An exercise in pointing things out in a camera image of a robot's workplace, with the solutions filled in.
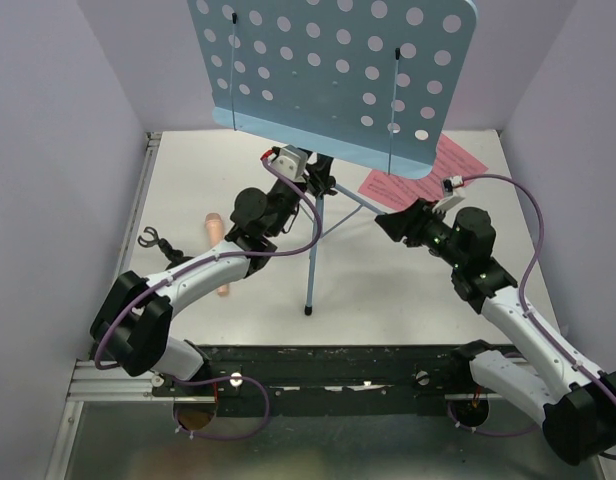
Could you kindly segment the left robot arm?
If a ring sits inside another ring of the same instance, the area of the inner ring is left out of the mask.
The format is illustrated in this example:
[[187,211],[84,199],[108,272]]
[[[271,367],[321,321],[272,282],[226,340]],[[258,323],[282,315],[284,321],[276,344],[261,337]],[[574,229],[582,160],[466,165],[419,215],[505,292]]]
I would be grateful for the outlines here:
[[332,158],[323,154],[299,174],[283,172],[291,149],[274,147],[261,158],[276,181],[268,192],[250,187],[235,198],[228,233],[208,252],[159,273],[141,277],[133,271],[112,284],[90,328],[97,344],[98,369],[120,367],[129,376],[148,371],[174,377],[189,395],[202,393],[210,380],[203,355],[191,344],[170,336],[174,317],[217,288],[246,279],[282,251],[272,238],[284,231],[301,202],[313,211],[314,247],[322,233],[316,200],[333,188]]

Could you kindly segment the pink sheet music page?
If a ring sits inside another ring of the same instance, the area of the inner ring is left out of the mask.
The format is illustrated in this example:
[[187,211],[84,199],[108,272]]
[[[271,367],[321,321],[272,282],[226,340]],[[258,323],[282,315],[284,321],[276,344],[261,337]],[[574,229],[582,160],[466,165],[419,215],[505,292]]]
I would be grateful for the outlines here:
[[417,199],[416,195],[406,189],[406,183],[400,177],[379,170],[368,173],[358,192],[393,211],[404,210]]
[[446,135],[437,144],[437,155],[431,172],[415,180],[413,191],[416,198],[439,200],[443,197],[442,180],[453,176],[471,176],[486,173],[488,167],[468,153]]

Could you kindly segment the pink microphone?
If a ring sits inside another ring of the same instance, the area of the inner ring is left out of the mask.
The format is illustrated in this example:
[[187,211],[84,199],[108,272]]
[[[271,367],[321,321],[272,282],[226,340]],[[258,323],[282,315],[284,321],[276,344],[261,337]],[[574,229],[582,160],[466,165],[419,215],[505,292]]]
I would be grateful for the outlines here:
[[[208,213],[205,217],[205,230],[208,240],[212,247],[217,246],[225,235],[225,227],[222,217],[215,212]],[[217,288],[217,294],[220,297],[226,297],[230,293],[230,285],[224,284]]]

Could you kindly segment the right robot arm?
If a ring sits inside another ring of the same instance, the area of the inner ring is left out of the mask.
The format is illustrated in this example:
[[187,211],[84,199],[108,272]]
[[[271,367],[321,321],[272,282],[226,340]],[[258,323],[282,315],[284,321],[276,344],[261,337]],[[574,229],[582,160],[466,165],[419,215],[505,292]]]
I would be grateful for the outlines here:
[[448,367],[455,389],[468,392],[479,385],[501,395],[541,428],[554,453],[569,465],[616,446],[616,371],[606,373],[577,352],[521,299],[516,280],[492,255],[496,231],[486,211],[464,207],[447,225],[436,203],[419,199],[375,221],[391,240],[425,247],[445,261],[458,296],[530,365],[519,367],[475,341]]

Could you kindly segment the blue music stand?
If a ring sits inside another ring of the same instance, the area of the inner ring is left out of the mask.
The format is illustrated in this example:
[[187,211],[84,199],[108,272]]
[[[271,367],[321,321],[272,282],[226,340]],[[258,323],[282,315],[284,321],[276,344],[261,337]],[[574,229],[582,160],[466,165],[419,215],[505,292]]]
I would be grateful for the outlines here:
[[471,1],[192,1],[214,122],[406,179],[429,175]]

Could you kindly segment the black microphone stand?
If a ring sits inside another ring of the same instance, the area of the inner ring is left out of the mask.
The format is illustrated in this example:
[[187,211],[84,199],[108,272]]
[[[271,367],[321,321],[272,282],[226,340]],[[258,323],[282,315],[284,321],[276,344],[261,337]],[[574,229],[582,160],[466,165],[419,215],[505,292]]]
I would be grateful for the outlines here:
[[146,226],[137,238],[137,243],[142,248],[157,247],[168,261],[167,269],[178,267],[192,259],[182,250],[174,248],[173,245],[152,226]]

